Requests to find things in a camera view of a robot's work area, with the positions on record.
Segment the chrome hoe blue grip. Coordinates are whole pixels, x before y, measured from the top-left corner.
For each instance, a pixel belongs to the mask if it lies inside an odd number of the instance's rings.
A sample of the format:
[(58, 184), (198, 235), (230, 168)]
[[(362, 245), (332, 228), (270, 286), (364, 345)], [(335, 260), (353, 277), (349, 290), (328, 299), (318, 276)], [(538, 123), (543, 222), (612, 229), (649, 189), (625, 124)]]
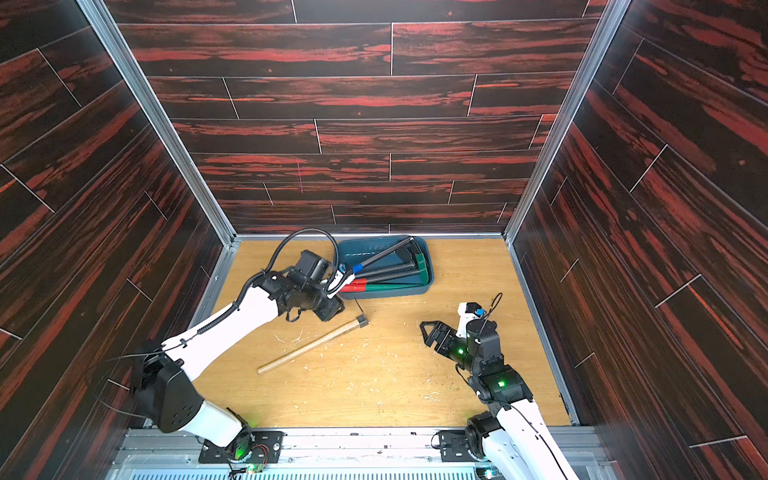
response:
[(409, 244), (413, 240), (414, 240), (414, 238), (412, 236), (408, 236), (407, 238), (405, 238), (405, 239), (399, 241), (398, 243), (396, 243), (396, 244), (394, 244), (394, 245), (384, 249), (383, 251), (380, 251), (380, 252), (376, 253), (372, 257), (370, 257), (370, 258), (368, 258), (366, 260), (363, 260), (362, 262), (354, 265), (352, 267), (352, 272), (354, 274), (359, 274), (361, 271), (363, 271), (370, 264), (381, 260), (382, 258), (386, 257), (390, 253), (396, 251), (398, 248), (406, 246), (407, 244)]

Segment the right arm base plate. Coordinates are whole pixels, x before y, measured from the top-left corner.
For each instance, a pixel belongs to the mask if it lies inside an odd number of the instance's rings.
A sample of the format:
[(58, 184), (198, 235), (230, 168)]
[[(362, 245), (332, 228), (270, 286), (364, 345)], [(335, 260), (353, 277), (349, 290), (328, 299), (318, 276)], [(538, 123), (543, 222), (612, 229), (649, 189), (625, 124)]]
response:
[(439, 430), (431, 440), (431, 446), (440, 451), (443, 462), (495, 462), (495, 458), (517, 461), (520, 454), (511, 443), (507, 432), (501, 428), (480, 431), (470, 436), (466, 430)]

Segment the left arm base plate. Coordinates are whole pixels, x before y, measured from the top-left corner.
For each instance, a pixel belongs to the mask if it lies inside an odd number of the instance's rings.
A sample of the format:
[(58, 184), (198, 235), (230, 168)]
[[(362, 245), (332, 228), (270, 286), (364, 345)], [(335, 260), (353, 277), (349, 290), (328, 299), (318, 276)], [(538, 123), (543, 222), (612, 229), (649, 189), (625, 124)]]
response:
[(242, 432), (226, 447), (205, 440), (199, 455), (200, 464), (266, 465), (277, 463), (285, 433), (279, 430)]

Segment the wooden handle hammer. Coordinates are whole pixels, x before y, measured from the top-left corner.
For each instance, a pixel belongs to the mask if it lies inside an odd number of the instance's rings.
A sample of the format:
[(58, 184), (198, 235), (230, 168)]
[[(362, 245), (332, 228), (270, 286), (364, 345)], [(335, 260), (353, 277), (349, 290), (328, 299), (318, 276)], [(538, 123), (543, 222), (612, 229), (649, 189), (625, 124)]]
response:
[(368, 319), (368, 317), (367, 317), (367, 315), (365, 313), (365, 310), (360, 305), (359, 300), (358, 299), (354, 299), (354, 301), (355, 301), (355, 304), (357, 305), (358, 309), (360, 310), (360, 313), (355, 317), (354, 320), (351, 320), (351, 321), (341, 325), (340, 327), (332, 330), (331, 332), (329, 332), (329, 333), (327, 333), (327, 334), (325, 334), (325, 335), (323, 335), (321, 337), (318, 337), (317, 339), (307, 343), (306, 345), (303, 345), (303, 346), (301, 346), (301, 347), (299, 347), (299, 348), (297, 348), (297, 349), (295, 349), (293, 351), (290, 351), (290, 352), (282, 355), (281, 357), (279, 357), (279, 358), (277, 358), (275, 360), (272, 360), (272, 361), (270, 361), (270, 362), (260, 366), (257, 369), (257, 374), (258, 375), (263, 375), (263, 374), (265, 374), (267, 372), (270, 372), (270, 371), (272, 371), (272, 370), (274, 370), (274, 369), (276, 369), (276, 368), (278, 368), (278, 367), (280, 367), (282, 365), (285, 365), (285, 364), (287, 364), (289, 362), (294, 361), (296, 358), (300, 357), (301, 355), (304, 355), (304, 354), (308, 353), (309, 351), (312, 351), (312, 350), (320, 347), (321, 345), (325, 345), (325, 344), (327, 344), (327, 343), (329, 343), (329, 342), (331, 342), (331, 341), (333, 341), (333, 340), (335, 340), (335, 339), (337, 339), (337, 338), (339, 338), (339, 337), (341, 337), (343, 335), (346, 335), (346, 334), (348, 334), (348, 333), (350, 333), (350, 332), (352, 332), (354, 330), (361, 329), (361, 328), (364, 328), (365, 326), (369, 325), (370, 324), (369, 319)]

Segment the green handle red tip hoe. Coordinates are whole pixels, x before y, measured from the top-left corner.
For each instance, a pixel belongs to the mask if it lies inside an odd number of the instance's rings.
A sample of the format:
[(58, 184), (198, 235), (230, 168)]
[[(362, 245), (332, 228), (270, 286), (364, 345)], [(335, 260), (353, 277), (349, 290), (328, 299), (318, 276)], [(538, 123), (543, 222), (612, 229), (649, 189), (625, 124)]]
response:
[(425, 286), (429, 283), (426, 257), (423, 253), (411, 256), (410, 262), (363, 271), (355, 280), (342, 288), (344, 293), (386, 291)]

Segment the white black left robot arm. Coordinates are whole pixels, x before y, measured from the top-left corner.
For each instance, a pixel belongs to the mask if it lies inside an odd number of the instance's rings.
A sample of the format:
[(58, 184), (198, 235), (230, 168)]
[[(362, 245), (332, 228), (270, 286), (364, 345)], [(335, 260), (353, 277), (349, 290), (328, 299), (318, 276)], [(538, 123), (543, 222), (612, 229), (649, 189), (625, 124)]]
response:
[(132, 371), (138, 413), (165, 433), (186, 431), (222, 448), (230, 461), (246, 461), (256, 448), (251, 427), (204, 399), (193, 381), (229, 348), (282, 314), (311, 310), (328, 321), (343, 311), (343, 301), (326, 290), (343, 277), (337, 273), (326, 281), (330, 267), (329, 261), (304, 250), (296, 265), (248, 279), (234, 302), (199, 325), (149, 345)]

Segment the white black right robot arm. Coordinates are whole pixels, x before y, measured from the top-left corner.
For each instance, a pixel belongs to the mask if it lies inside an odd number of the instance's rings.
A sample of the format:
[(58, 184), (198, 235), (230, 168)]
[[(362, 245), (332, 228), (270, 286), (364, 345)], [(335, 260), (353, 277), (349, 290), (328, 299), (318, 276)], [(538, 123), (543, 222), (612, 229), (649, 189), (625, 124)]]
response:
[(488, 407), (465, 428), (469, 451), (506, 479), (575, 479), (521, 375), (505, 363), (492, 321), (474, 319), (463, 337), (440, 321), (420, 324), (426, 346), (469, 372), (466, 383)]

